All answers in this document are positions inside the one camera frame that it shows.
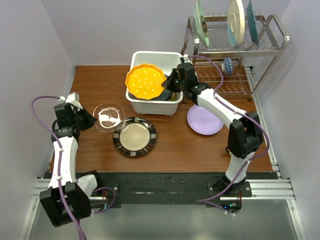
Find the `grey blue ceramic plate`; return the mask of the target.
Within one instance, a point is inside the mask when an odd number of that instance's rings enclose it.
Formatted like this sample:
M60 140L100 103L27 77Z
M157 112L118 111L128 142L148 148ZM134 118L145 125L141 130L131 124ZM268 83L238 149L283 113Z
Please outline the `grey blue ceramic plate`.
M171 98L172 94L173 94L172 91L164 89L159 96L154 97L151 100L152 101L168 101Z

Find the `woven bamboo plate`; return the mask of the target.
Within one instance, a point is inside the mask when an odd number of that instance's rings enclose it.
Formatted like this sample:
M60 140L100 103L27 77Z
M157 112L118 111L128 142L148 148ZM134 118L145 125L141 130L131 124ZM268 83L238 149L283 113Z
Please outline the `woven bamboo plate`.
M171 94L171 97L169 98L169 101L171 102L180 102L180 93L177 92L177 93L172 93Z

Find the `clear glass plate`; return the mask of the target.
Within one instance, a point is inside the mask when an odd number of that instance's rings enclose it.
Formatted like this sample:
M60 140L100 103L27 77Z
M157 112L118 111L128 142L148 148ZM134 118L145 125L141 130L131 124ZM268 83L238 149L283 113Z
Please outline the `clear glass plate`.
M103 133L120 130L126 120L123 108L114 102L97 105L93 111L93 117L96 118L94 123L96 128Z

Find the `orange polka dot plate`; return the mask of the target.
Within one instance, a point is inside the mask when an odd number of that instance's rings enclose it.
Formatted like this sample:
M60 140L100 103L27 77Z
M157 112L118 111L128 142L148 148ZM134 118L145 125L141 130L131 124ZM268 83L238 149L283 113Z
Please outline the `orange polka dot plate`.
M128 92L138 99L151 100L159 97L165 87L164 72L154 64L143 63L134 66L126 75L125 85Z

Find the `lavender plate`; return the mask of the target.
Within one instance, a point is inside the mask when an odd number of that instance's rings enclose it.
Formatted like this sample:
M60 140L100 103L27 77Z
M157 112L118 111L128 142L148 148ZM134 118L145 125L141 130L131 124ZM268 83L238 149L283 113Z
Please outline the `lavender plate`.
M187 123L198 134L210 136L218 133L224 123L207 109L193 105L187 112Z

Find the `black gold striped plate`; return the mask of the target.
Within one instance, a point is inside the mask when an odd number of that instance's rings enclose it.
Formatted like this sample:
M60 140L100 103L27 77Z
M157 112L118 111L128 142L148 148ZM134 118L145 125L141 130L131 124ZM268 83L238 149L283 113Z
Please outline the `black gold striped plate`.
M124 126L113 132L113 144L122 155L130 158L141 157L150 152L156 144L157 131L146 118L130 117Z

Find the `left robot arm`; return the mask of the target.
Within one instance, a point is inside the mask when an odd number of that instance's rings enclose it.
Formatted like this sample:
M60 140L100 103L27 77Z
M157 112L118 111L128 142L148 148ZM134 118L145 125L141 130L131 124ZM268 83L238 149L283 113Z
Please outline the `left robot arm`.
M40 202L52 225L60 227L91 214L90 196L99 196L104 184L96 170L83 173L76 178L76 153L82 131L94 126L96 118L88 111L71 103L54 106L56 120L54 133L54 167L48 189L40 193Z

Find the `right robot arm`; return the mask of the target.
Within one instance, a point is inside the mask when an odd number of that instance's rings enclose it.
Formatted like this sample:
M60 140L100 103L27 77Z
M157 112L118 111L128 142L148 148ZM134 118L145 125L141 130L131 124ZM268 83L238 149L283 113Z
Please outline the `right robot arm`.
M228 128L230 162L222 179L223 190L215 197L235 196L241 190L250 162L257 158L256 151L267 139L259 115L235 107L209 84L200 82L190 62L177 65L161 85L174 93L183 92L188 100L215 115Z

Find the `white plastic bin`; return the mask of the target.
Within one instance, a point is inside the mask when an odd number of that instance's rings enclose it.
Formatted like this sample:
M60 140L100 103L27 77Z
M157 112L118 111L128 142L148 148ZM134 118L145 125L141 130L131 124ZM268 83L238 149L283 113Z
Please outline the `white plastic bin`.
M137 51L132 56L130 68L140 64L153 64L159 67L166 76L169 76L172 69L181 63L180 57L182 55L178 52ZM172 116L176 113L178 104L183 100L183 93L180 92L180 102L138 99L128 90L126 90L125 97L131 102L134 111L138 114Z

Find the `blue zigzag bowl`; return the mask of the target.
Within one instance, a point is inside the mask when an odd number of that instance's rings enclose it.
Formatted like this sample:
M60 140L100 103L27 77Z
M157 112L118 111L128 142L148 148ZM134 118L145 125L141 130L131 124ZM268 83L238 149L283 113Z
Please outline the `blue zigzag bowl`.
M234 71L233 60L230 57L226 57L223 59L221 63L221 70L227 76L231 76L233 74L233 71Z

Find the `mint plate in rack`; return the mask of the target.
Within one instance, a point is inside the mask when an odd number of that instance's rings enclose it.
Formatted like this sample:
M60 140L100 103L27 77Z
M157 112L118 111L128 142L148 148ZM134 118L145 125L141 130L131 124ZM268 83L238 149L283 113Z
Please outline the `mint plate in rack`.
M207 22L206 22L205 13L200 0L197 0L196 2L196 7L194 9L193 16L194 16L195 26L196 26L197 35L199 39L203 44L205 44L207 48L210 47L210 39L209 39Z

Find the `cream blue spiral plate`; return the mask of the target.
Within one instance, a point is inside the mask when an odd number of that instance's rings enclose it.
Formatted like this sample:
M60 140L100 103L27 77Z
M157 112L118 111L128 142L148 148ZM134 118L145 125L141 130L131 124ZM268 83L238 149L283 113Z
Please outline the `cream blue spiral plate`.
M241 0L231 0L227 12L227 33L230 45L240 47L245 35L245 12Z

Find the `metal dish rack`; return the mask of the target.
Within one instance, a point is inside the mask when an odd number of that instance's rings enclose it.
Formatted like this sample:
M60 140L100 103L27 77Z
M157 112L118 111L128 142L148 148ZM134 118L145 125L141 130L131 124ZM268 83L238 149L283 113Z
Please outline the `metal dish rack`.
M222 65L226 58L232 61L232 73L227 75L226 83L218 90L221 95L244 95L252 101L290 42L289 32L278 15L264 17L259 14L255 20L259 43L252 42L246 26L243 42L238 47L233 47L229 41L226 15L205 16L209 44L201 39L196 18L190 16L187 20L180 53L184 55L190 47L193 55L200 56L193 63L201 81L217 87L218 72L209 61L218 65Z

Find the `teal plate in rack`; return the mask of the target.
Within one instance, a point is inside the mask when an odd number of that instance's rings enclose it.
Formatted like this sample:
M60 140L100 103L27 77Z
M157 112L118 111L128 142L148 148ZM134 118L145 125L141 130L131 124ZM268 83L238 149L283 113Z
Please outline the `teal plate in rack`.
M251 42L254 43L256 47L259 47L260 42L259 42L258 29L256 25L256 17L255 17L251 0L248 2L248 5L246 7L246 16L247 16L247 23L248 23Z

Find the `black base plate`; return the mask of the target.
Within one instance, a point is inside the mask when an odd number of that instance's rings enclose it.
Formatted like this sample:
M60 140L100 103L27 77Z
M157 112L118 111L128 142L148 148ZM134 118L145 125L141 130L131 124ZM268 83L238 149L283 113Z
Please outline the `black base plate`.
M129 173L129 172L89 172L76 173L76 177L93 175L97 177L97 188L109 187L107 192L107 204L111 204L115 195L112 208L120 208L122 205L195 205L196 200L213 197L224 190L229 182L219 173ZM78 209L84 203L84 209L89 209L89 197L80 193L80 183L67 184L71 193L67 197L75 201L74 209ZM222 197L251 197L248 181L234 183ZM64 213L64 206L59 196L59 189L42 191L39 199L45 210L53 213Z

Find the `aluminium frame rail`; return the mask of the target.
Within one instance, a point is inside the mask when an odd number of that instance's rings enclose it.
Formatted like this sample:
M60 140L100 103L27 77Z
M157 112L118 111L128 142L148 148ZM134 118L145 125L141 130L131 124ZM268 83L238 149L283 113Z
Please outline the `aluminium frame rail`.
M289 179L250 179L242 209L220 215L215 233L224 240L306 240Z

